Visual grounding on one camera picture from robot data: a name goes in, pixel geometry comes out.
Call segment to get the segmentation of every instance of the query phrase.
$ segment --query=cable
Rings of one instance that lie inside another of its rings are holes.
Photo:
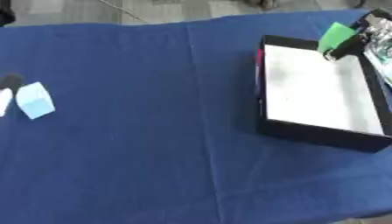
[[[148,23],[147,23],[145,20],[143,20],[142,18],[136,16],[135,14],[133,14],[132,12],[130,12],[130,11],[128,11],[128,10],[125,10],[124,8],[118,7],[118,6],[116,6],[116,5],[112,4],[112,3],[107,2],[106,0],[98,0],[98,1],[100,1],[100,2],[103,3],[103,4],[106,4],[106,5],[110,6],[110,7],[112,7],[112,8],[115,8],[115,9],[117,9],[117,10],[119,10],[119,11],[122,11],[123,13],[127,14],[128,16],[130,16],[130,17],[132,17],[132,18],[135,18],[135,19],[137,19],[137,20],[139,20],[139,21],[141,21],[141,22],[143,22],[143,23],[145,23],[145,24],[148,24]]]

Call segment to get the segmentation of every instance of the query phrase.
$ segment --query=black object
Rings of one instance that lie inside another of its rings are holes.
[[[336,49],[324,52],[328,60],[339,60],[347,54],[357,54],[364,51],[365,46],[370,42],[373,33],[368,31],[371,21],[377,18],[386,18],[392,21],[392,15],[385,10],[377,9],[362,16],[350,25],[350,28],[357,31],[357,34],[341,43]]]
[[[265,52],[265,45],[286,46],[317,51],[318,42],[278,36],[265,36],[260,49],[264,54],[268,54]],[[356,56],[358,56],[363,72],[366,75],[367,87],[385,135],[269,119],[267,114],[269,99],[267,98],[267,79],[265,78],[265,67],[267,65],[265,65],[264,57],[262,57],[259,62],[260,75],[256,79],[256,85],[258,86],[257,113],[259,115],[259,131],[273,137],[304,141],[313,144],[331,145],[365,152],[377,152],[390,146],[392,144],[392,116],[385,95],[382,92],[381,84],[368,59],[362,53],[356,54]]]
[[[19,88],[23,85],[23,77],[17,74],[7,74],[0,77],[0,90],[9,88],[14,95],[17,94]]]
[[[16,21],[15,13],[11,9],[11,0],[0,0],[0,26]]]

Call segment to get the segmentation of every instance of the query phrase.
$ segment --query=white object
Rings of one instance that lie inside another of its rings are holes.
[[[0,117],[5,115],[12,97],[12,91],[9,88],[0,90]]]
[[[359,59],[336,62],[316,51],[266,45],[267,117],[383,134]]]
[[[55,110],[51,96],[40,82],[21,87],[16,98],[17,105],[30,119],[39,118]]]

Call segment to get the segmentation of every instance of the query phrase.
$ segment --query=floor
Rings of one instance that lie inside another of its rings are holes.
[[[277,7],[263,11],[243,0],[106,0],[141,18],[121,13],[99,0],[12,0],[17,13],[14,25],[69,23],[162,24],[216,18],[226,15],[276,11],[347,9],[359,0],[277,0]],[[392,9],[390,0],[368,0],[367,7]]]

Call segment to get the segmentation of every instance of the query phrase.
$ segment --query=foam block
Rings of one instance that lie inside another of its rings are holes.
[[[30,119],[39,118],[55,110],[51,96],[40,82],[21,87],[16,98],[17,105]]]

